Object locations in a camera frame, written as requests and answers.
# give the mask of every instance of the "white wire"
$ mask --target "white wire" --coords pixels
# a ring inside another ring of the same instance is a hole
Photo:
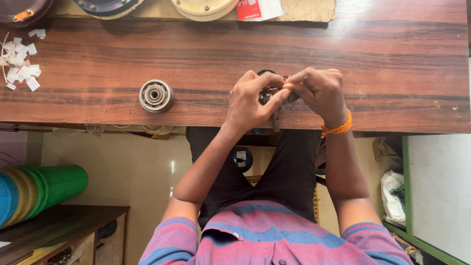
[[[113,125],[114,127],[116,127],[116,128],[120,128],[120,129],[131,127],[131,125],[127,125],[127,126],[124,126],[124,127],[119,127],[119,126],[116,126],[116,125],[114,125],[114,124],[112,124],[112,125]]]
[[[7,35],[5,36],[5,39],[3,40],[3,43],[1,45],[1,56],[2,57],[3,57],[3,46],[5,46],[5,42],[7,42],[8,34],[10,34],[10,32],[7,32]],[[7,75],[5,74],[5,67],[1,66],[1,69],[3,71],[3,77],[5,78],[5,83],[8,84]]]

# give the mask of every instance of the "orange thread bracelet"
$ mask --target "orange thread bracelet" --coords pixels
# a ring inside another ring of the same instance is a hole
[[[335,129],[329,129],[325,126],[325,122],[321,123],[321,128],[322,128],[321,139],[323,139],[325,135],[328,133],[335,133],[335,134],[346,133],[348,132],[348,130],[350,130],[351,127],[352,127],[352,113],[349,110],[349,118],[347,122],[340,127],[337,127]]]

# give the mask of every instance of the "pink and blue striped shirt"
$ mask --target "pink and blue striped shirt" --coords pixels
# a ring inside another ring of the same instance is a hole
[[[172,217],[154,232],[139,265],[411,265],[388,230],[359,223],[342,237],[281,204],[241,201],[222,208],[198,233],[193,221]]]

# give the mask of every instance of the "stacked plastic buckets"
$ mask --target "stacked plastic buckets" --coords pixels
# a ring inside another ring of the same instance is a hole
[[[30,219],[81,194],[87,184],[87,173],[79,166],[0,169],[0,228]]]

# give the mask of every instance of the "blue bucket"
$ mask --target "blue bucket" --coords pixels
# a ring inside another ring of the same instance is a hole
[[[11,178],[0,172],[0,226],[8,222],[18,206],[18,188]]]

